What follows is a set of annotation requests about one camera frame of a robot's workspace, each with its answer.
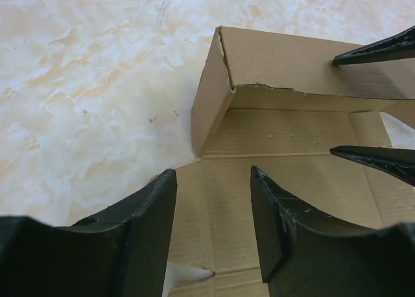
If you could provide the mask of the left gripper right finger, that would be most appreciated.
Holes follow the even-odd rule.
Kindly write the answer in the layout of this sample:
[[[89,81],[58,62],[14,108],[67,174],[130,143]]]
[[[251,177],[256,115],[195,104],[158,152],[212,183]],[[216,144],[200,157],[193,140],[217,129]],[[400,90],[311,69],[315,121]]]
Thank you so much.
[[[413,296],[414,225],[375,230],[329,215],[258,167],[250,192],[261,277],[271,296]]]

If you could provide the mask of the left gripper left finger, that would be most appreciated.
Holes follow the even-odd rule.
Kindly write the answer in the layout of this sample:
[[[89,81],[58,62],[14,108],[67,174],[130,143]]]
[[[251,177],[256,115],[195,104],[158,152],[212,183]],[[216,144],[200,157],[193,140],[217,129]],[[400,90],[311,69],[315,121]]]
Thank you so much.
[[[72,226],[1,217],[2,296],[161,296],[176,172]]]

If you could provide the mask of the brown cardboard box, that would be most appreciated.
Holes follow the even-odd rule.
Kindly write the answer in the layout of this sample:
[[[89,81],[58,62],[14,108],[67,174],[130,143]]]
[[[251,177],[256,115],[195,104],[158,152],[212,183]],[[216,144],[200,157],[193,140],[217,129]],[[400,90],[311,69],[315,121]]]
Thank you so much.
[[[414,60],[334,66],[352,44],[215,30],[191,109],[196,163],[177,171],[165,296],[271,296],[261,277],[250,192],[258,167],[341,220],[414,225],[414,187],[330,154],[397,149],[384,121],[414,127]]]

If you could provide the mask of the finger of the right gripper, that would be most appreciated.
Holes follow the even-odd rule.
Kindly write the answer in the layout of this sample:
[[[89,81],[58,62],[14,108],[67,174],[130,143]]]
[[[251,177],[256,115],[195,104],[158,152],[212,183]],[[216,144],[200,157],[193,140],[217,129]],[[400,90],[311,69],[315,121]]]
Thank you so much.
[[[341,145],[330,154],[385,172],[414,187],[414,150]]]
[[[414,27],[334,57],[333,65],[367,64],[414,58]]]

